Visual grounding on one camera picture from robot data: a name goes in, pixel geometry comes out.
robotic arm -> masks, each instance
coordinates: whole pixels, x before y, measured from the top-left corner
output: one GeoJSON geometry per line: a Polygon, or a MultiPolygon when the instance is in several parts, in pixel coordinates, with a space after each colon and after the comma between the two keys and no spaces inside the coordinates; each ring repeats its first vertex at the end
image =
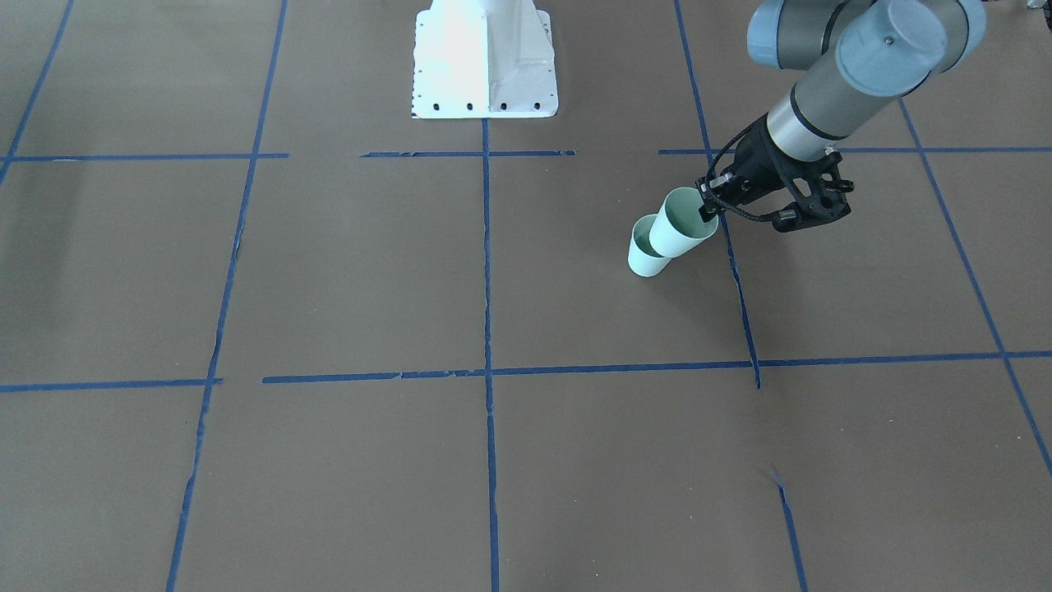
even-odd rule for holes
{"type": "Polygon", "coordinates": [[[889,103],[952,69],[986,30],[980,0],[766,0],[749,24],[749,54],[807,75],[743,129],[697,180],[708,222],[722,211],[790,231],[851,212],[835,149],[889,103]],[[719,175],[721,158],[736,145],[719,175]],[[794,181],[803,181],[802,190],[794,181]],[[786,188],[793,202],[763,216],[741,208],[786,188]]]}

grid square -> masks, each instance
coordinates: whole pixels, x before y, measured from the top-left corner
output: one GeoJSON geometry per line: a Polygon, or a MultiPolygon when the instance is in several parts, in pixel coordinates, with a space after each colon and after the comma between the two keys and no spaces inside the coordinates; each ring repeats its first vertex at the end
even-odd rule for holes
{"type": "Polygon", "coordinates": [[[1030,411],[1045,444],[1052,442],[1052,360],[1012,361],[1015,376],[1026,393],[1030,411]]]}
{"type": "Polygon", "coordinates": [[[0,4],[0,146],[5,155],[37,85],[65,5],[64,0],[0,4]]]}
{"type": "Polygon", "coordinates": [[[488,591],[484,393],[224,383],[180,589],[488,591]]]}
{"type": "Polygon", "coordinates": [[[0,589],[163,590],[201,390],[0,397],[0,589]]]}
{"type": "Polygon", "coordinates": [[[1048,156],[928,159],[1005,347],[1052,349],[1052,237],[1045,223],[1052,204],[1043,190],[1052,186],[1048,156]]]}
{"type": "Polygon", "coordinates": [[[550,8],[559,115],[494,120],[493,149],[654,154],[701,143],[672,2],[550,8]]]}
{"type": "Polygon", "coordinates": [[[476,158],[260,162],[220,375],[482,368],[482,193],[476,158]]]}
{"type": "MultiPolygon", "coordinates": [[[[683,2],[684,26],[713,149],[770,110],[805,74],[777,70],[749,58],[746,30],[755,6],[755,2],[683,2]]],[[[898,109],[891,107],[841,145],[913,147],[913,139],[898,109]]],[[[702,142],[695,137],[691,145],[663,147],[702,147],[702,142]]]]}
{"type": "Polygon", "coordinates": [[[249,150],[278,5],[76,4],[19,155],[249,150]]]}
{"type": "Polygon", "coordinates": [[[748,361],[722,232],[654,278],[628,268],[632,224],[700,166],[656,155],[494,159],[494,365],[748,361]]]}
{"type": "Polygon", "coordinates": [[[1041,11],[987,2],[983,44],[906,99],[925,146],[1052,145],[1052,42],[1041,11]]]}
{"type": "Polygon", "coordinates": [[[502,590],[797,589],[750,370],[494,390],[502,590]]]}
{"type": "Polygon", "coordinates": [[[1052,491],[999,361],[769,369],[814,590],[1044,590],[1052,491]]]}
{"type": "Polygon", "coordinates": [[[836,223],[778,233],[730,217],[760,358],[995,352],[920,158],[848,155],[841,171],[857,189],[836,223]]]}
{"type": "Polygon", "coordinates": [[[263,146],[304,158],[478,150],[477,120],[411,117],[416,16],[428,2],[291,2],[263,146]]]}
{"type": "Polygon", "coordinates": [[[3,383],[204,377],[244,179],[228,161],[14,164],[3,383]]]}

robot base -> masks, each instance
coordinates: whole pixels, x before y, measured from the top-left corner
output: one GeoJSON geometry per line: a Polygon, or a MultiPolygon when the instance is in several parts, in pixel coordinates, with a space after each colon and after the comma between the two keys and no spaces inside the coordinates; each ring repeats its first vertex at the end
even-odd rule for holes
{"type": "Polygon", "coordinates": [[[416,30],[413,117],[540,118],[559,109],[551,18],[531,0],[436,0],[416,30]]]}

cup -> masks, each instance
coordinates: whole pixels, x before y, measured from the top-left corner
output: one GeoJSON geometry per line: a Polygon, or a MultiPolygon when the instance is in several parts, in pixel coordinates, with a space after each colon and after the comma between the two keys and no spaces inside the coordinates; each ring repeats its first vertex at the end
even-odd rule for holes
{"type": "Polygon", "coordinates": [[[632,226],[632,240],[628,243],[628,266],[635,274],[653,277],[668,264],[668,257],[662,257],[650,246],[650,228],[658,213],[640,218],[632,226]]]}
{"type": "Polygon", "coordinates": [[[715,233],[720,219],[702,220],[702,193],[694,187],[679,187],[665,197],[650,228],[650,245],[663,257],[679,257],[715,233]]]}

